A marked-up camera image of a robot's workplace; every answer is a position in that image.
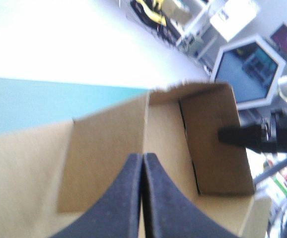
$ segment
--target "white monitor frame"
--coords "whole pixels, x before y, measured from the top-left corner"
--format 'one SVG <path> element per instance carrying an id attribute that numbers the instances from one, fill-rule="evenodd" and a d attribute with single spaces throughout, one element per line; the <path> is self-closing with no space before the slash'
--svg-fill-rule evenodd
<path id="1" fill-rule="evenodd" d="M 235 41 L 231 44 L 227 44 L 225 46 L 220 47 L 214 68 L 211 74 L 211 81 L 216 81 L 216 75 L 218 73 L 218 68 L 221 62 L 221 59 L 223 57 L 223 54 L 227 51 L 234 50 L 238 47 L 242 47 L 251 43 L 257 43 L 267 54 L 269 57 L 271 57 L 276 64 L 278 65 L 275 76 L 273 78 L 272 84 L 269 88 L 269 91 L 267 93 L 267 96 L 263 99 L 256 99 L 252 101 L 237 103 L 237 109 L 244 110 L 244 109 L 250 109 L 250 108 L 258 108 L 270 105 L 272 103 L 273 97 L 277 91 L 278 86 L 278 79 L 281 77 L 283 70 L 286 65 L 286 61 L 259 35 L 254 35 L 247 37 L 245 39 Z"/>

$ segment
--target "teal wall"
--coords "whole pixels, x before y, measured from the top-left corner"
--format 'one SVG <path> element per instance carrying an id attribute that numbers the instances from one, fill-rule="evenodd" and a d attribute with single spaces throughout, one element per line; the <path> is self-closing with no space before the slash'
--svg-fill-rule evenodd
<path id="1" fill-rule="evenodd" d="M 146 90 L 0 79 L 0 134 L 77 118 Z"/>

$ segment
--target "brown cardboard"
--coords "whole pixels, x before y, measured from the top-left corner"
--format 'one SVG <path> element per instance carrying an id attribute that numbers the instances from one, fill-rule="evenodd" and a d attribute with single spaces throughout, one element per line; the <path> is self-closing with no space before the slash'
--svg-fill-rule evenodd
<path id="1" fill-rule="evenodd" d="M 220 160 L 221 154 L 206 150 L 224 154 L 213 138 L 214 128 L 229 123 L 238 122 L 227 85 L 188 84 L 142 95 L 74 123 L 0 136 L 0 237 L 50 236 L 94 204 L 128 153 L 154 152 L 183 194 L 210 218 L 240 237 L 263 238 L 270 200 L 245 195 L 254 191 L 245 154 L 227 146 L 230 156 Z M 207 141 L 218 149 L 207 147 Z M 220 196 L 198 195 L 192 160 L 201 191 Z M 206 164 L 218 176 L 209 175 Z M 57 206 L 69 213 L 58 214 Z M 139 237 L 144 237 L 142 217 Z"/>
<path id="2" fill-rule="evenodd" d="M 0 238 L 45 238 L 80 213 L 57 198 L 72 121 L 0 136 Z"/>
<path id="3" fill-rule="evenodd" d="M 204 194 L 254 193 L 246 151 L 218 141 L 221 127 L 240 126 L 232 89 L 227 85 L 181 100 L 191 158 Z"/>
<path id="4" fill-rule="evenodd" d="M 74 121 L 59 211 L 85 211 L 106 191 L 127 155 L 143 150 L 146 102 L 143 95 Z"/>

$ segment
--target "black foam pad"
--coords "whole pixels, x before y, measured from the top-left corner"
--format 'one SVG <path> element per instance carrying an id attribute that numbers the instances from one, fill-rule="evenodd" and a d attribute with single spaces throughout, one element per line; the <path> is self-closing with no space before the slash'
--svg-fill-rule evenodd
<path id="1" fill-rule="evenodd" d="M 237 238 L 180 192 L 155 154 L 143 157 L 142 190 L 147 238 Z"/>
<path id="2" fill-rule="evenodd" d="M 52 237 L 137 238 L 141 170 L 142 156 L 129 155 L 104 195 L 74 223 Z"/>

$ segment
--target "white wall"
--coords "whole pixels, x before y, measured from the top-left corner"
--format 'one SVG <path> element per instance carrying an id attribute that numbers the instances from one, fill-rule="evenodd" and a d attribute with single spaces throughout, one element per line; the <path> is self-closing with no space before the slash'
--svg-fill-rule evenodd
<path id="1" fill-rule="evenodd" d="M 151 88 L 207 78 L 116 0 L 0 0 L 0 77 Z"/>
<path id="2" fill-rule="evenodd" d="M 261 7 L 258 16 L 231 42 L 257 33 L 269 38 L 283 22 L 287 24 L 287 0 L 256 0 L 256 2 Z M 215 60 L 219 47 L 223 44 L 226 44 L 226 41 L 220 37 L 216 45 L 209 50 L 212 59 Z"/>

